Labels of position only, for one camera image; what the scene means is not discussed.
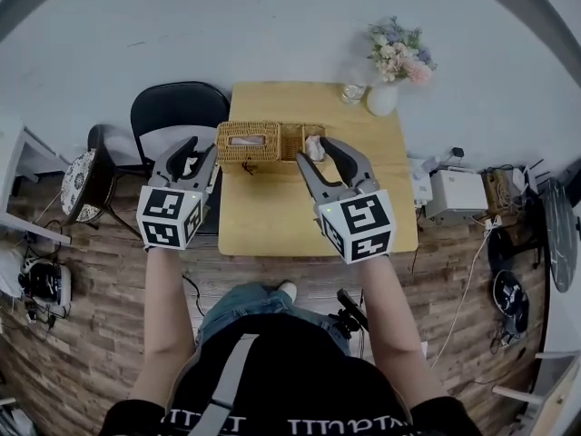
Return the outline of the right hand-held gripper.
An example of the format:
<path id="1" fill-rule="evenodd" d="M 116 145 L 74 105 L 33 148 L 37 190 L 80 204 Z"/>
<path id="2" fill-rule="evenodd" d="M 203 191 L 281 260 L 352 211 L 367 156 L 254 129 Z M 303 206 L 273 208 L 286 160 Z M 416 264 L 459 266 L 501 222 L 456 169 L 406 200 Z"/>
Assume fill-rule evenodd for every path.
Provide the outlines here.
<path id="1" fill-rule="evenodd" d="M 342 182 L 328 181 L 305 153 L 296 156 L 321 233 L 347 264 L 388 254 L 396 232 L 395 215 L 369 159 L 335 138 L 322 138 L 321 145 Z"/>

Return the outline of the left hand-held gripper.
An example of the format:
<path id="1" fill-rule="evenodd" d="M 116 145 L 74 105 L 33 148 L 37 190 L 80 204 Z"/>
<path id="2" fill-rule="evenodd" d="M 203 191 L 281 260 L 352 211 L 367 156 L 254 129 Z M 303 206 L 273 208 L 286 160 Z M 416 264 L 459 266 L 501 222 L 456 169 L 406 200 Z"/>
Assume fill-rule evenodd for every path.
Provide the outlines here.
<path id="1" fill-rule="evenodd" d="M 165 186 L 141 189 L 137 223 L 146 248 L 185 250 L 204 222 L 218 148 L 212 144 L 199 152 L 197 143 L 198 137 L 192 136 L 170 146 L 156 160 L 149 179 Z"/>

